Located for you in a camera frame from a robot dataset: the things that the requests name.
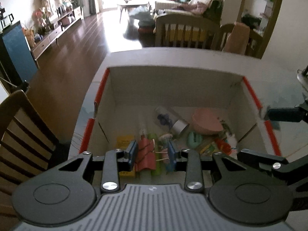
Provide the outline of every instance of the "metal screw head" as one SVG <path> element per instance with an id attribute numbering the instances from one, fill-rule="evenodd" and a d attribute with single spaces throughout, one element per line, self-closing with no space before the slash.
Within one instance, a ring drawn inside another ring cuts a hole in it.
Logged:
<path id="1" fill-rule="evenodd" d="M 189 189 L 193 189 L 193 190 L 197 190 L 197 189 L 200 189 L 202 188 L 202 183 L 198 182 L 198 181 L 192 181 L 192 182 L 189 182 L 187 184 L 187 187 Z"/>
<path id="2" fill-rule="evenodd" d="M 275 162 L 273 164 L 273 169 L 279 169 L 281 167 L 281 164 L 279 162 Z"/>
<path id="3" fill-rule="evenodd" d="M 105 190 L 114 190 L 118 187 L 117 183 L 113 181 L 108 181 L 103 184 L 103 189 Z"/>

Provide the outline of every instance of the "sofa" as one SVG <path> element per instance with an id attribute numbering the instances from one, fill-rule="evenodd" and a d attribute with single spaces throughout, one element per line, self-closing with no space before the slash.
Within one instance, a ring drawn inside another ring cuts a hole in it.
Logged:
<path id="1" fill-rule="evenodd" d="M 159 10 L 164 11 L 165 13 L 170 13 L 171 9 L 174 9 L 178 6 L 181 6 L 183 3 L 188 3 L 191 0 L 177 0 L 177 1 L 170 1 L 170 0 L 155 0 L 155 12 L 158 12 Z M 223 0 L 213 0 L 211 3 L 211 6 L 203 13 L 203 17 L 210 19 L 218 24 L 220 24 L 221 21 L 221 14 L 223 9 Z"/>

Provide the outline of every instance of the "shelf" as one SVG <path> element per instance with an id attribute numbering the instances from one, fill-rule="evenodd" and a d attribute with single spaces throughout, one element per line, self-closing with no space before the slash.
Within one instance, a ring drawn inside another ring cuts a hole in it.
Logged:
<path id="1" fill-rule="evenodd" d="M 260 16 L 262 16 L 263 18 L 265 18 L 265 19 L 267 19 L 267 20 L 270 19 L 270 18 L 269 18 L 267 15 L 265 15 L 264 13 L 260 13 Z"/>
<path id="2" fill-rule="evenodd" d="M 61 19 L 63 19 L 64 17 L 66 17 L 67 15 L 73 13 L 73 10 L 70 10 L 69 12 L 64 13 L 62 16 L 55 18 L 54 20 L 52 20 L 51 23 L 55 23 L 60 21 Z"/>
<path id="3" fill-rule="evenodd" d="M 271 2 L 270 0 L 263 0 L 263 1 L 269 2 L 269 3 L 271 3 L 272 5 L 274 5 L 274 2 Z"/>
<path id="4" fill-rule="evenodd" d="M 49 31 L 49 32 L 47 32 L 47 33 L 45 33 L 44 35 L 43 35 L 43 39 L 42 40 L 40 40 L 39 42 L 36 42 L 35 44 L 36 44 L 36 46 L 35 47 L 33 47 L 33 48 L 31 48 L 30 49 L 30 51 L 31 52 L 33 52 L 36 48 L 38 48 L 39 47 L 39 45 L 40 45 L 40 43 L 42 42 L 42 41 L 44 41 L 47 37 L 49 37 L 50 36 L 50 34 L 52 34 L 58 27 L 56 27 L 54 30 L 51 30 L 51 31 Z"/>
<path id="5" fill-rule="evenodd" d="M 68 30 L 75 22 L 77 22 L 78 20 L 79 20 L 79 19 L 77 19 L 77 20 L 73 21 L 71 24 L 69 24 L 69 25 L 63 27 L 63 32 L 67 31 L 67 30 Z"/>

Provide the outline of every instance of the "wooden chair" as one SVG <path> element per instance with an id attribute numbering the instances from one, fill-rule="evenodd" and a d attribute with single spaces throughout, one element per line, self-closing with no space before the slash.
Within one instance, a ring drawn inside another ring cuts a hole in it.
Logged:
<path id="1" fill-rule="evenodd" d="M 175 24 L 173 39 L 170 38 L 172 24 Z M 178 39 L 179 25 L 183 25 L 181 40 Z M 220 26 L 218 24 L 203 17 L 181 14 L 162 14 L 156 19 L 155 46 L 215 49 L 218 42 L 219 28 Z M 187 36 L 186 31 L 189 32 L 188 40 L 185 37 Z M 200 39 L 201 34 L 204 35 L 204 40 L 202 41 Z"/>
<path id="2" fill-rule="evenodd" d="M 229 34 L 232 32 L 233 28 L 234 24 L 225 24 L 220 27 L 220 33 L 218 36 L 218 45 L 216 47 L 216 50 L 222 51 L 222 49 L 226 45 L 227 38 Z M 246 47 L 245 55 L 256 57 L 258 50 L 262 44 L 262 41 L 263 37 L 251 29 L 249 33 L 249 41 Z"/>
<path id="3" fill-rule="evenodd" d="M 59 144 L 22 90 L 0 104 L 0 230 L 17 223 L 10 196 L 23 181 L 47 170 Z"/>

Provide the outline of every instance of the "coffee table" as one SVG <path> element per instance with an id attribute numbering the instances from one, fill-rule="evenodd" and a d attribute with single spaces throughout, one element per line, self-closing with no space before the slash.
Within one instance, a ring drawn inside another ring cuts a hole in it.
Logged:
<path id="1" fill-rule="evenodd" d="M 149 1 L 146 0 L 131 0 L 126 3 L 124 0 L 119 1 L 118 6 L 120 6 L 120 23 L 121 23 L 121 17 L 122 17 L 122 11 L 125 9 L 125 12 L 129 8 L 137 8 L 139 6 L 149 6 Z"/>

